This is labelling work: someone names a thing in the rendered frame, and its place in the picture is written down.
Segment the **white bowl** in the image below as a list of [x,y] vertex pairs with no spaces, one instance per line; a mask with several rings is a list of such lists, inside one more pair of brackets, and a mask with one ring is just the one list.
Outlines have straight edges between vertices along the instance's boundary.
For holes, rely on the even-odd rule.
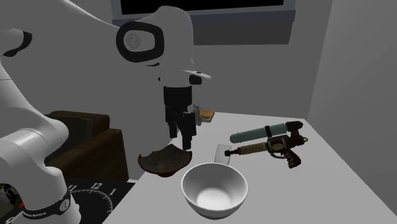
[[246,178],[229,165],[209,162],[188,169],[181,178],[181,192],[199,215],[220,220],[236,212],[247,198]]

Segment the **small grey metal object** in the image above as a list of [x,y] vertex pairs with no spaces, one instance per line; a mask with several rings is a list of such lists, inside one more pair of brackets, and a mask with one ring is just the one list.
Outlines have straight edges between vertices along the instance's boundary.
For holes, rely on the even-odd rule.
[[198,125],[198,126],[202,125],[202,117],[200,115],[200,110],[201,110],[201,107],[199,105],[196,105],[196,104],[193,105],[193,112],[195,114],[195,122],[196,122],[196,125]]

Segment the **brown flat rectangular object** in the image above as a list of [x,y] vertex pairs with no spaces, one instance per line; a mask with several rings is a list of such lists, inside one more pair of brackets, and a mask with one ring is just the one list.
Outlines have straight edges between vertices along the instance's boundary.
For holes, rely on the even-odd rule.
[[200,110],[200,116],[202,121],[205,123],[211,123],[214,117],[215,111],[208,111],[208,110]]

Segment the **dark brown wavy dish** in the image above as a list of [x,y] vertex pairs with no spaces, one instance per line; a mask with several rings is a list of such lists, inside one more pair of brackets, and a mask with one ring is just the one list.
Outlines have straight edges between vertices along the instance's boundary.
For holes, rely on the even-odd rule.
[[139,155],[137,161],[142,170],[168,178],[192,161],[192,152],[169,144],[161,150],[152,151],[148,156]]

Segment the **brown and teal toy raygun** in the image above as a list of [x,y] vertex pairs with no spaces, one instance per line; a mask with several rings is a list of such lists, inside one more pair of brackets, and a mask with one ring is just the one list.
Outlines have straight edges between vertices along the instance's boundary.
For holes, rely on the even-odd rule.
[[259,129],[238,132],[230,136],[231,143],[243,143],[246,141],[266,138],[262,143],[255,143],[238,147],[235,150],[226,151],[226,156],[247,155],[267,151],[273,158],[286,159],[290,169],[299,166],[301,158],[293,152],[296,146],[304,145],[307,137],[303,137],[299,130],[303,127],[300,121],[267,125]]

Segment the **grey flat rectangular object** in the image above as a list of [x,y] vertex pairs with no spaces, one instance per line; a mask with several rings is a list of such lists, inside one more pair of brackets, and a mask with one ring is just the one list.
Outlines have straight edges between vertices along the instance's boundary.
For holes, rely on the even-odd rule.
[[230,145],[219,144],[216,148],[214,156],[214,162],[219,164],[228,165],[230,162],[230,156],[226,156],[225,152],[230,151],[232,147]]

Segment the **black clock-patterned robot stand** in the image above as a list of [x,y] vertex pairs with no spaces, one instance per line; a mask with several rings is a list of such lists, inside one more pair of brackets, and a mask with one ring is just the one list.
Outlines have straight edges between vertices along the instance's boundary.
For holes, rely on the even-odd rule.
[[[127,181],[105,181],[89,178],[66,178],[66,193],[46,209],[62,214],[71,208],[71,199],[78,205],[79,224],[103,224],[116,206],[134,186]],[[21,214],[24,218],[39,218],[47,212],[30,211],[22,198],[9,184],[0,183],[0,224],[14,224]]]

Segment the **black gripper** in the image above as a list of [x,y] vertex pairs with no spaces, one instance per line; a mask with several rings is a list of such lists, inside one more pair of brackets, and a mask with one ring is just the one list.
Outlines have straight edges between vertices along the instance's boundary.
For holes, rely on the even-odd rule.
[[165,121],[169,126],[169,137],[178,136],[181,123],[183,149],[190,150],[192,137],[197,135],[195,113],[188,112],[192,104],[192,87],[164,87]]

